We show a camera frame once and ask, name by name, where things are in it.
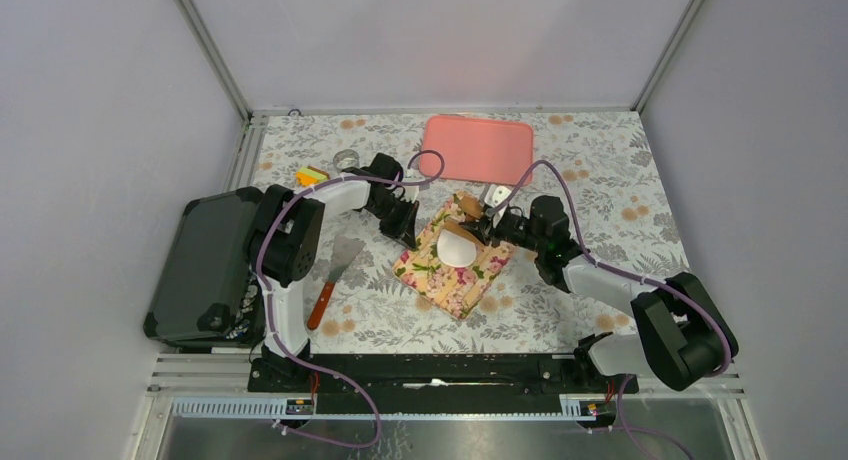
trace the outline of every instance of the orange handle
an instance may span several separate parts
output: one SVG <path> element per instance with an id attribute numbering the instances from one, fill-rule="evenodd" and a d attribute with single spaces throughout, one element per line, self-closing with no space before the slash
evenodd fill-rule
<path id="1" fill-rule="evenodd" d="M 333 294 L 334 288 L 336 288 L 335 283 L 327 282 L 324 284 L 324 289 L 321 290 L 321 295 L 318 297 L 318 303 L 315 304 L 312 314 L 309 315 L 309 321 L 306 322 L 306 328 L 315 330 L 318 328 L 318 325 L 321 325 L 321 318 L 324 317 L 324 310 L 327 309 L 327 304 L 330 303 L 330 295 Z"/>

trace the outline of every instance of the floral tablecloth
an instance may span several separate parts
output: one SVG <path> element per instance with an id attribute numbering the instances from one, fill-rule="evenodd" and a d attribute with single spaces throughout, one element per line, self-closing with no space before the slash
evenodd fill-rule
<path id="1" fill-rule="evenodd" d="M 535 156 L 557 165 L 568 181 L 586 242 L 598 256 L 637 272 L 669 276 L 687 269 L 683 247 L 636 113 L 512 113 L 470 116 L 525 122 Z M 295 172 L 312 165 L 335 173 L 333 155 L 355 150 L 367 165 L 377 152 L 401 163 L 420 148 L 430 115 L 271 117 L 254 185 L 294 188 Z M 450 196 L 478 195 L 482 184 L 437 181 L 421 192 L 416 233 Z M 554 177 L 537 170 L 514 205 L 540 194 L 561 195 Z M 382 237 L 374 218 L 348 212 L 325 222 L 315 265 L 306 279 L 308 316 L 329 273 L 337 233 L 367 246 L 336 285 L 321 327 L 310 332 L 320 353 L 568 352 L 591 333 L 634 331 L 633 320 L 588 297 L 545 285 L 533 254 L 517 250 L 465 320 L 433 307 L 402 285 L 391 267 L 403 252 Z"/>

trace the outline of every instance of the yellow sponge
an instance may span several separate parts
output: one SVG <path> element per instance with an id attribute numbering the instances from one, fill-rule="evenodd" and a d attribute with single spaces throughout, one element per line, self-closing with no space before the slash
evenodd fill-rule
<path id="1" fill-rule="evenodd" d="M 324 182 L 330 178 L 329 173 L 310 166 L 301 168 L 294 176 L 297 178 L 298 183 L 304 187 Z"/>

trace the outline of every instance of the floral cloth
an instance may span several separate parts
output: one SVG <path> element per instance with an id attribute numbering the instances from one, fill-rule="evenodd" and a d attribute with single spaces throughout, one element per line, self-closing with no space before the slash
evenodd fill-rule
<path id="1" fill-rule="evenodd" d="M 415 239 L 417 251 L 403 252 L 392 267 L 407 286 L 437 307 L 465 319 L 483 297 L 515 249 L 507 243 L 499 247 L 477 247 L 477 259 L 468 268 L 453 268 L 439 261 L 436 242 L 447 219 L 465 220 L 459 200 L 466 192 L 453 194 Z"/>
<path id="2" fill-rule="evenodd" d="M 312 165 L 337 174 L 333 155 L 351 148 L 368 165 L 377 152 L 405 164 L 421 148 L 432 115 L 270 117 L 254 185 L 296 188 L 295 173 Z M 472 114 L 533 127 L 536 158 L 559 167 L 577 207 L 586 243 L 600 258 L 636 272 L 670 276 L 687 268 L 639 115 L 633 112 Z M 416 233 L 456 191 L 477 196 L 477 183 L 439 180 L 418 196 Z M 528 211 L 538 195 L 562 197 L 549 172 L 537 170 L 513 205 Z M 465 320 L 401 283 L 392 266 L 403 247 L 380 235 L 374 216 L 348 212 L 326 220 L 315 265 L 304 279 L 304 316 L 330 270 L 333 238 L 366 242 L 336 285 L 321 327 L 309 332 L 316 353 L 569 352 L 592 333 L 634 331 L 633 320 L 592 298 L 561 292 L 539 278 L 533 255 L 517 249 Z M 571 219 L 574 232 L 574 219 Z"/>

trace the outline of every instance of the gray floor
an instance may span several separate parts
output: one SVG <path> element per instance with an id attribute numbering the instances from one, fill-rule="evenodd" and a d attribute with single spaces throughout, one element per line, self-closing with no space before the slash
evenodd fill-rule
<path id="1" fill-rule="evenodd" d="M 708 400 L 625 403 L 628 423 L 654 428 L 686 445 L 695 458 L 733 458 L 721 416 Z M 626 459 L 645 458 L 624 432 L 586 434 L 573 422 L 392 421 L 369 450 L 347 450 L 294 435 L 285 437 L 267 421 L 175 418 L 162 459 Z M 367 441 L 371 422 L 313 421 L 310 432 L 347 441 Z M 686 458 L 665 440 L 638 435 L 657 458 Z"/>

